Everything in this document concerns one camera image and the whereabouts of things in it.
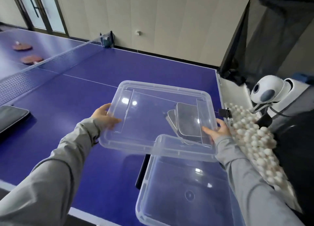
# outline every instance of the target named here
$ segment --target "person's left hand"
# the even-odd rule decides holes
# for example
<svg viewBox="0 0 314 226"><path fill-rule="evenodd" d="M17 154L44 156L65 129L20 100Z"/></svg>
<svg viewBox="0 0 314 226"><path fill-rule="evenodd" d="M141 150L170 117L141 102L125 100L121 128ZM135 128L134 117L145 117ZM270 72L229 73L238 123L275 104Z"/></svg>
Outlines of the person's left hand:
<svg viewBox="0 0 314 226"><path fill-rule="evenodd" d="M122 120L107 115L108 113L107 110L109 109L110 106L111 103L102 105L101 107L95 110L91 118L98 120L103 128L109 128L110 130L112 130L115 124L121 122Z"/></svg>

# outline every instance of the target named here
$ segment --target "door handle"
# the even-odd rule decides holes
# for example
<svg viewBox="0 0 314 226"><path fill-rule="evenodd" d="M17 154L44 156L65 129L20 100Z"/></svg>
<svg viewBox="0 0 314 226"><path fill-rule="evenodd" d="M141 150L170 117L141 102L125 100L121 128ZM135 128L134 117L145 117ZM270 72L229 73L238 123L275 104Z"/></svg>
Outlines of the door handle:
<svg viewBox="0 0 314 226"><path fill-rule="evenodd" d="M36 13L36 16L39 18L39 15L38 15L37 10L36 10L36 9L39 9L39 8L34 6L34 3L33 3L32 0L30 0L30 2L32 4L32 6L33 6L33 9L34 9L35 13Z"/></svg>

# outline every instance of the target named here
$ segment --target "gray sleeve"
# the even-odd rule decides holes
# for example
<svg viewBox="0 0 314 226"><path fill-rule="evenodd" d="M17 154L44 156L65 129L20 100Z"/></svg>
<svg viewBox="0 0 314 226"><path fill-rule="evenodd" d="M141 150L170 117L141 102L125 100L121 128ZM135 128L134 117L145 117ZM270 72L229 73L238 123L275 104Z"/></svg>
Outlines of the gray sleeve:
<svg viewBox="0 0 314 226"><path fill-rule="evenodd" d="M99 137L95 119L78 123L50 157L0 201L5 226L63 225L79 186L84 161Z"/></svg>
<svg viewBox="0 0 314 226"><path fill-rule="evenodd" d="M236 145L232 137L215 141L216 158L227 171L246 226L304 226L280 195L270 187Z"/></svg>

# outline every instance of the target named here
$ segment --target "clear plastic container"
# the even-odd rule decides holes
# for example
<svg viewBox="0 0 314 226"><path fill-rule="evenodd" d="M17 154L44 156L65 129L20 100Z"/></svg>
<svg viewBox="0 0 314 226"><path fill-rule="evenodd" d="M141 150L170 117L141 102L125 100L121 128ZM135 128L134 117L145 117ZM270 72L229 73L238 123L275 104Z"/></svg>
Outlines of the clear plastic container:
<svg viewBox="0 0 314 226"><path fill-rule="evenodd" d="M122 122L101 134L103 147L216 161L216 148L201 130L202 126L217 127L210 95L204 91L123 81L108 114Z"/></svg>
<svg viewBox="0 0 314 226"><path fill-rule="evenodd" d="M151 156L135 212L148 226L245 226L217 162Z"/></svg>

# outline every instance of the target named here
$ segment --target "white wall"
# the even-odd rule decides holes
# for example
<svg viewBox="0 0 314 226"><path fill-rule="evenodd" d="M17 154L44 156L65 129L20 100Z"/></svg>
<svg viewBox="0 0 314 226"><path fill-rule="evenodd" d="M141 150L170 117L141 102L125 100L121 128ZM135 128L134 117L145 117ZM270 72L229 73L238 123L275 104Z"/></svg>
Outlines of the white wall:
<svg viewBox="0 0 314 226"><path fill-rule="evenodd" d="M219 66L249 0L59 0L72 37ZM134 33L140 30L143 35Z"/></svg>
<svg viewBox="0 0 314 226"><path fill-rule="evenodd" d="M0 22L27 27L14 0L0 0Z"/></svg>

